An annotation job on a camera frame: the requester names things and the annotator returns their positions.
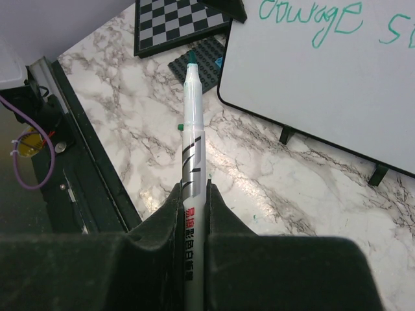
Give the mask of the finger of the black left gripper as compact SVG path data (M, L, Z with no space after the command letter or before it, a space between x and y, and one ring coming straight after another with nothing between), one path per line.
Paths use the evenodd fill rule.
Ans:
M199 0L199 2L240 23L246 21L246 11L242 0Z

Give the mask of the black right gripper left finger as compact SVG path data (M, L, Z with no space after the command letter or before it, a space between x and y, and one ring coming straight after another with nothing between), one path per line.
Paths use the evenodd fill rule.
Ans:
M128 233L2 235L2 310L182 310L179 185Z

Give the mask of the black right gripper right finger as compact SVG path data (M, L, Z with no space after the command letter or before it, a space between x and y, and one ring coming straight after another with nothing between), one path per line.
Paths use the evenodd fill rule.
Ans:
M368 261L335 236L261 236L207 185L207 310L382 310Z

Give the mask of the white whiteboard black frame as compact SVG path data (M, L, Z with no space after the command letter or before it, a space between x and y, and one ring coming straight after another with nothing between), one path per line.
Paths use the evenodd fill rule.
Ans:
M227 105L414 175L414 2L246 1Z

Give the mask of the green whiteboard marker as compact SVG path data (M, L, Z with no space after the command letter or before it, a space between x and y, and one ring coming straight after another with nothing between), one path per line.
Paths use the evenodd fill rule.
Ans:
M184 82L182 203L184 207L184 309L204 309L206 136L202 83L196 55L189 52Z

